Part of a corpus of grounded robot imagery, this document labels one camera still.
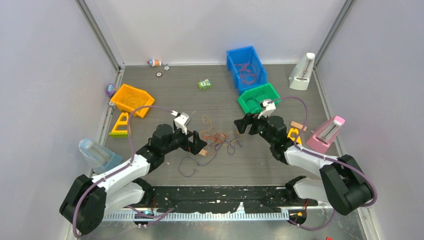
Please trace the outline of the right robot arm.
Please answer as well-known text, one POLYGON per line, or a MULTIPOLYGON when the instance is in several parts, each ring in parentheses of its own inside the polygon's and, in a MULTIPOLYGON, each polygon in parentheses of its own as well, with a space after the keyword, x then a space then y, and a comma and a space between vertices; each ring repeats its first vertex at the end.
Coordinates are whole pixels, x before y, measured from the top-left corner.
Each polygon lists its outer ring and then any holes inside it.
POLYGON ((293 179, 285 198, 291 205, 304 199, 326 202, 339 214, 346 216, 359 207, 368 207, 377 200, 376 188, 364 175, 356 160, 322 155, 288 137, 287 127, 280 116, 263 117, 247 113, 234 124, 240 134, 250 127, 249 135, 259 135, 270 145, 272 156, 286 165, 302 168, 319 177, 293 179))

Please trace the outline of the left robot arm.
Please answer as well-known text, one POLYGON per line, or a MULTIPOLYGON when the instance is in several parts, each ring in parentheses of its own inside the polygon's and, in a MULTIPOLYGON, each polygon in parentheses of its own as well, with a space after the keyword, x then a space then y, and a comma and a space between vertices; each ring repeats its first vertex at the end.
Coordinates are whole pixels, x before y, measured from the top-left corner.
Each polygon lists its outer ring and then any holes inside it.
POLYGON ((103 218, 123 207, 153 202, 153 187, 142 179, 164 163, 165 155, 182 149, 197 155, 207 142, 197 131, 183 130, 168 124, 156 127, 147 144, 117 167, 88 177, 78 176, 64 198, 59 213, 68 220, 77 238, 91 233, 103 218))

